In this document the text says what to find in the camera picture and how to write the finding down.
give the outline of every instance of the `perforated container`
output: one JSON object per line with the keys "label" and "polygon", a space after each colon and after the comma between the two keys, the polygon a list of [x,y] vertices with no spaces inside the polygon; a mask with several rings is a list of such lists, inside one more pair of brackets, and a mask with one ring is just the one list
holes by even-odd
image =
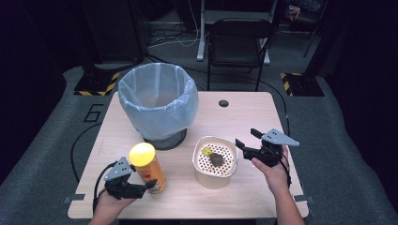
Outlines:
{"label": "perforated container", "polygon": [[[223,165],[219,167],[213,165],[209,156],[202,153],[206,147],[210,148],[213,153],[222,155]],[[192,164],[196,169],[196,179],[205,188],[225,187],[237,168],[237,153],[237,147],[229,140],[213,136],[203,137],[196,144],[192,157]]]}

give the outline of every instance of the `blue plastic bag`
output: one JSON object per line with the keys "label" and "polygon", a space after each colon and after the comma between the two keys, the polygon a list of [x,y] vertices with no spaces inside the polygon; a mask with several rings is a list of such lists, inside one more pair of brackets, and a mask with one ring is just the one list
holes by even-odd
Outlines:
{"label": "blue plastic bag", "polygon": [[[119,81],[118,95],[132,125],[146,141],[167,140],[187,129],[199,102],[191,76],[182,67],[163,63],[131,70]],[[166,149],[177,141],[155,148]]]}

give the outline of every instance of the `black cable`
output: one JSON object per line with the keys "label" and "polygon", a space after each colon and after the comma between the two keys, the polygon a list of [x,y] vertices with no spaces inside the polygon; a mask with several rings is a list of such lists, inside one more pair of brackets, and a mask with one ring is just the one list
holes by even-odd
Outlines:
{"label": "black cable", "polygon": [[103,193],[103,191],[106,190],[106,189],[102,190],[102,191],[99,193],[99,195],[97,196],[97,192],[98,192],[98,188],[99,188],[99,184],[100,184],[100,179],[101,179],[101,177],[103,176],[103,174],[104,174],[109,168],[114,167],[114,165],[115,165],[116,163],[117,163],[117,161],[116,161],[116,162],[113,162],[113,163],[111,163],[111,164],[109,164],[108,166],[106,166],[105,169],[103,169],[102,172],[100,173],[99,178],[97,178],[97,182],[96,182],[96,185],[95,185],[95,187],[94,187],[93,214],[94,214],[94,212],[96,211],[96,207],[97,207],[97,203],[98,203],[98,201],[99,201],[100,195]]}
{"label": "black cable", "polygon": [[88,130],[90,130],[91,128],[94,128],[94,127],[96,127],[96,126],[98,126],[98,125],[101,125],[101,124],[102,124],[102,123],[98,123],[98,124],[95,124],[95,125],[93,125],[93,126],[87,128],[83,133],[81,133],[81,134],[79,135],[79,137],[77,137],[77,139],[76,139],[76,140],[74,141],[74,143],[73,143],[73,146],[70,148],[70,163],[71,163],[71,165],[72,165],[73,173],[74,173],[74,175],[75,175],[75,178],[76,178],[77,183],[80,182],[80,178],[79,178],[79,176],[78,176],[78,174],[77,174],[77,172],[76,172],[76,168],[75,168],[75,166],[74,166],[74,161],[73,161],[73,151],[74,151],[74,147],[75,147],[76,143],[79,141],[79,139],[80,139]]}

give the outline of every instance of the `human hand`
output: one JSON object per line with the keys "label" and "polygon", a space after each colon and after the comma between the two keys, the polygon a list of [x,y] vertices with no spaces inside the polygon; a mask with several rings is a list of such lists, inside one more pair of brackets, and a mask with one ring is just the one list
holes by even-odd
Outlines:
{"label": "human hand", "polygon": [[[282,157],[282,162],[287,167],[287,157],[289,153],[285,145],[282,145],[282,150],[284,155],[284,157]],[[274,196],[289,191],[289,186],[287,185],[287,174],[281,163],[278,163],[278,165],[274,167],[269,167],[254,157],[252,158],[252,164],[264,174],[269,190]]]}
{"label": "human hand", "polygon": [[135,199],[121,199],[118,200],[114,196],[109,195],[106,189],[99,195],[99,202],[93,218],[90,220],[90,225],[111,224],[117,216],[129,204],[133,203]]}

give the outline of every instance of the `gray carpet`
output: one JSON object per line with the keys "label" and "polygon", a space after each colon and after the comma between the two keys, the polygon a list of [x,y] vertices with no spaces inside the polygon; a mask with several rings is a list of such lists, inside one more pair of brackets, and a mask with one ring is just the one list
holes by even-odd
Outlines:
{"label": "gray carpet", "polygon": [[[263,69],[260,91],[273,95],[283,131],[300,141],[291,149],[304,192],[314,198],[309,204],[310,224],[398,224],[398,217],[375,172],[362,160],[358,149],[344,129],[344,120],[334,95],[324,78],[317,80],[324,97],[288,97],[283,90],[282,72],[303,72],[314,53],[303,58],[308,39],[301,34],[278,32],[269,50],[271,64]],[[149,48],[149,53],[184,67],[195,79],[198,89],[206,88],[207,56],[197,62],[198,43],[180,43]],[[142,64],[151,63],[145,58]],[[121,65],[105,65],[117,68]],[[65,94],[36,139],[0,187],[0,224],[86,224],[88,220],[68,218],[65,202],[76,187],[70,151],[80,176],[100,130],[111,96],[81,97],[73,88],[83,75],[80,67],[65,72]],[[225,81],[225,76],[216,76]],[[212,84],[212,90],[252,91],[253,85],[227,80]],[[289,121],[285,118],[283,101]],[[100,112],[96,122],[85,122],[93,104]],[[273,219],[258,219],[257,224],[272,224]]]}

